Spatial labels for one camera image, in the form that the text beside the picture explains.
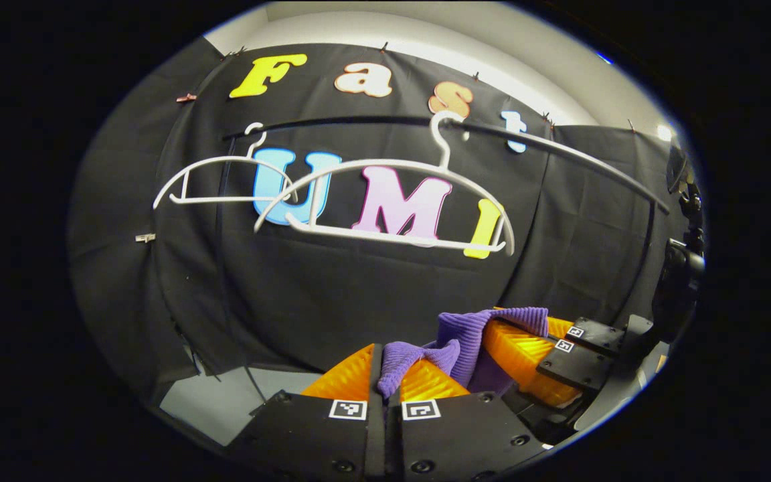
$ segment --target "black rod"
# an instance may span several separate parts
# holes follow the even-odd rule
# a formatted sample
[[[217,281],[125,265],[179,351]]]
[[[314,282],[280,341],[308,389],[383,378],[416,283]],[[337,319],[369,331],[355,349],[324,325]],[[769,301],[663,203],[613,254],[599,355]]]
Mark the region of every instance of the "black rod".
[[[398,123],[399,125],[428,127],[430,125],[430,118],[426,118],[426,116],[340,116],[339,118],[306,119],[301,121],[275,123],[274,125],[265,125],[261,128],[254,128],[249,135],[260,134],[267,131],[278,131],[279,129],[293,129],[315,125],[344,125],[345,123],[389,123],[389,125]],[[648,202],[655,204],[656,207],[662,211],[662,214],[667,215],[671,213],[671,211],[668,210],[668,205],[662,202],[660,198],[653,194],[651,190],[646,188],[643,184],[634,180],[632,177],[627,176],[627,174],[621,173],[621,171],[611,167],[611,165],[579,150],[573,149],[572,147],[555,143],[555,141],[548,141],[537,135],[511,132],[503,127],[493,125],[481,125],[480,123],[472,122],[459,123],[450,119],[443,119],[441,126],[447,128],[459,128],[468,132],[483,132],[484,134],[496,135],[496,137],[501,137],[508,141],[517,141],[518,143],[523,143],[527,146],[536,147],[536,149],[553,153],[563,159],[567,159],[567,161],[572,161],[581,165],[581,167],[588,168],[588,170],[600,174],[600,176],[607,177],[615,183],[635,192],[640,197],[645,198]],[[245,132],[236,132],[224,135],[222,140],[227,141],[229,139],[236,139],[242,137],[242,135],[245,135]]]

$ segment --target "white clothes hanger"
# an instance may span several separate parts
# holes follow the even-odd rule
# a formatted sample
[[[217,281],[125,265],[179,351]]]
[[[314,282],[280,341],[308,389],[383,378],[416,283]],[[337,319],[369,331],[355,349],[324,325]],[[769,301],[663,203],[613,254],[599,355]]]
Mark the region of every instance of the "white clothes hanger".
[[[279,193],[275,198],[272,198],[272,202],[270,202],[270,204],[266,207],[266,209],[260,213],[260,217],[257,219],[257,222],[254,223],[254,232],[257,232],[260,229],[261,225],[263,225],[264,220],[266,219],[267,214],[269,214],[270,211],[272,211],[272,209],[275,208],[276,205],[278,205],[281,199],[286,199],[287,196],[290,194],[296,194],[296,191],[298,189],[303,188],[304,186],[308,185],[313,181],[315,182],[315,189],[313,190],[314,198],[311,202],[311,214],[309,216],[308,224],[299,222],[299,220],[297,220],[291,213],[285,214],[285,220],[287,220],[287,222],[290,223],[291,228],[297,231],[308,232],[310,234],[336,236],[339,238],[368,239],[372,241],[382,241],[385,243],[413,244],[413,245],[422,246],[422,247],[439,247],[439,248],[450,248],[455,250],[469,249],[469,250],[483,250],[483,251],[490,251],[490,252],[498,252],[503,248],[506,248],[505,253],[507,254],[507,256],[512,256],[514,251],[514,245],[515,245],[514,238],[513,238],[513,226],[511,226],[511,221],[508,219],[507,213],[505,213],[505,210],[502,209],[501,204],[499,204],[499,202],[496,201],[496,199],[493,197],[492,194],[487,192],[485,189],[483,189],[483,187],[479,186],[477,183],[459,174],[453,173],[453,171],[448,170],[448,161],[450,159],[450,147],[442,137],[440,133],[440,129],[438,129],[438,125],[444,118],[453,119],[458,122],[463,121],[463,118],[461,116],[458,116],[458,114],[450,112],[449,110],[442,110],[442,112],[436,113],[430,119],[430,130],[431,130],[432,137],[434,137],[435,143],[442,150],[442,155],[440,156],[440,164],[429,165],[429,164],[424,164],[423,162],[405,161],[405,159],[360,159],[360,161],[343,162],[339,165],[334,165],[334,167],[328,167],[321,171],[316,171],[316,173],[308,174],[308,176],[301,177],[296,182],[291,183],[290,185],[285,187],[285,189],[281,193]],[[489,199],[489,201],[493,203],[493,205],[496,207],[496,209],[499,211],[499,214],[500,214],[499,220],[496,223],[496,229],[495,229],[495,234],[493,234],[492,243],[490,244],[462,243],[459,241],[443,241],[437,238],[404,236],[404,235],[389,234],[389,233],[383,233],[383,232],[367,232],[367,231],[359,231],[359,230],[354,230],[349,228],[333,228],[332,226],[318,225],[316,211],[319,206],[318,196],[319,196],[319,193],[321,192],[321,182],[323,177],[329,174],[343,173],[344,171],[353,171],[364,167],[369,167],[370,165],[381,165],[382,167],[398,167],[398,168],[407,169],[410,171],[419,171],[419,173],[433,174],[434,176],[443,177],[444,179],[447,179],[454,183],[458,183],[462,186],[465,186],[466,188],[469,188],[470,190],[475,192],[475,194],[480,195],[485,199]],[[502,241],[501,243],[499,243],[499,237],[501,237],[502,228],[505,229],[505,241]]]
[[[255,127],[263,127],[264,125],[259,122],[250,123],[248,127],[246,128],[246,134],[252,131]],[[271,165],[265,161],[260,161],[259,159],[254,159],[252,157],[252,153],[254,152],[255,147],[261,146],[261,144],[266,141],[266,132],[261,135],[260,139],[257,141],[257,143],[252,144],[248,147],[248,152],[245,156],[237,156],[237,155],[224,155],[219,157],[211,157],[210,159],[204,159],[204,161],[198,161],[195,164],[187,165],[187,167],[184,167],[181,169],[181,171],[174,175],[171,179],[169,179],[169,182],[165,183],[165,186],[163,186],[162,189],[159,190],[159,194],[157,195],[156,199],[153,200],[153,208],[156,210],[157,206],[159,205],[159,202],[162,200],[163,195],[165,195],[165,192],[168,189],[171,189],[172,184],[177,182],[177,180],[181,177],[183,177],[183,189],[181,190],[180,197],[177,197],[172,193],[169,195],[169,198],[171,198],[172,202],[175,202],[175,204],[202,204],[203,202],[250,202],[250,201],[272,201],[274,198],[268,197],[268,196],[238,196],[238,195],[229,195],[229,196],[220,196],[220,197],[187,197],[186,196],[186,189],[187,186],[189,186],[189,173],[190,171],[193,171],[199,167],[202,167],[202,165],[207,164],[213,164],[216,162],[245,162],[249,164],[257,164],[257,165],[263,165],[263,167],[268,167],[269,169],[272,169],[276,173],[279,173],[284,177],[284,186],[285,188],[293,181],[290,180],[290,177],[287,176],[287,174],[284,173],[284,171],[279,170],[279,168],[275,167],[274,165]],[[296,191],[290,193],[290,195],[286,195],[285,197],[279,198],[284,201],[287,201],[288,198],[293,197],[293,201],[296,202],[298,200],[298,197],[296,195]]]

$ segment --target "light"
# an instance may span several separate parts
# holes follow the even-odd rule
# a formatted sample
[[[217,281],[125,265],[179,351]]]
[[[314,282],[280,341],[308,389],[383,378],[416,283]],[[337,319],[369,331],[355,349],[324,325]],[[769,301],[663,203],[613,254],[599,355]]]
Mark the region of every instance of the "light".
[[[658,136],[659,136],[659,138],[660,138],[661,140],[664,140],[664,141],[670,141],[670,140],[671,140],[671,137],[672,137],[672,133],[671,133],[671,130],[670,130],[670,129],[668,129],[668,128],[667,128],[666,126],[664,126],[664,125],[660,125],[660,126],[657,126],[657,127],[656,127],[656,135],[658,135]]]

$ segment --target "pink letter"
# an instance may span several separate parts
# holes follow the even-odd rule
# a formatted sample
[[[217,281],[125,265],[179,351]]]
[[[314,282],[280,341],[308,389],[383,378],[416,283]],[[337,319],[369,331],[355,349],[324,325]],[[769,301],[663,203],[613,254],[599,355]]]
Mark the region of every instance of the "pink letter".
[[[366,167],[361,174],[367,178],[367,195],[361,219],[353,229],[381,232],[377,217],[382,212],[385,232],[400,234],[411,219],[412,229],[407,236],[436,238],[442,202],[452,189],[450,183],[428,177],[406,198],[398,174],[391,167]]]

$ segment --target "hanger hook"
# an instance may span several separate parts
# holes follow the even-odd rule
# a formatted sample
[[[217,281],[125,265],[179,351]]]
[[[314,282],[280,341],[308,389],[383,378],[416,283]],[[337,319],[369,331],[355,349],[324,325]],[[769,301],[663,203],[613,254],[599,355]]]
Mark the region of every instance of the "hanger hook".
[[[255,127],[263,127],[263,126],[264,125],[260,122],[250,123],[250,125],[248,125],[248,127],[246,128],[245,134],[248,135],[248,133],[251,132],[252,129],[254,129]],[[258,139],[257,143],[254,143],[248,147],[248,152],[246,153],[246,157],[251,157],[255,147],[260,147],[261,144],[264,143],[264,141],[266,141],[266,131],[262,135],[260,135],[260,139]]]
[[[440,157],[440,168],[448,169],[450,146],[448,146],[448,143],[444,140],[444,137],[442,137],[442,133],[440,133],[438,130],[438,125],[444,118],[449,118],[458,122],[462,122],[465,120],[465,118],[456,112],[451,112],[450,110],[440,110],[440,112],[435,113],[434,116],[430,119],[430,133],[434,137],[434,142],[440,147],[440,149],[442,149],[442,156]]]

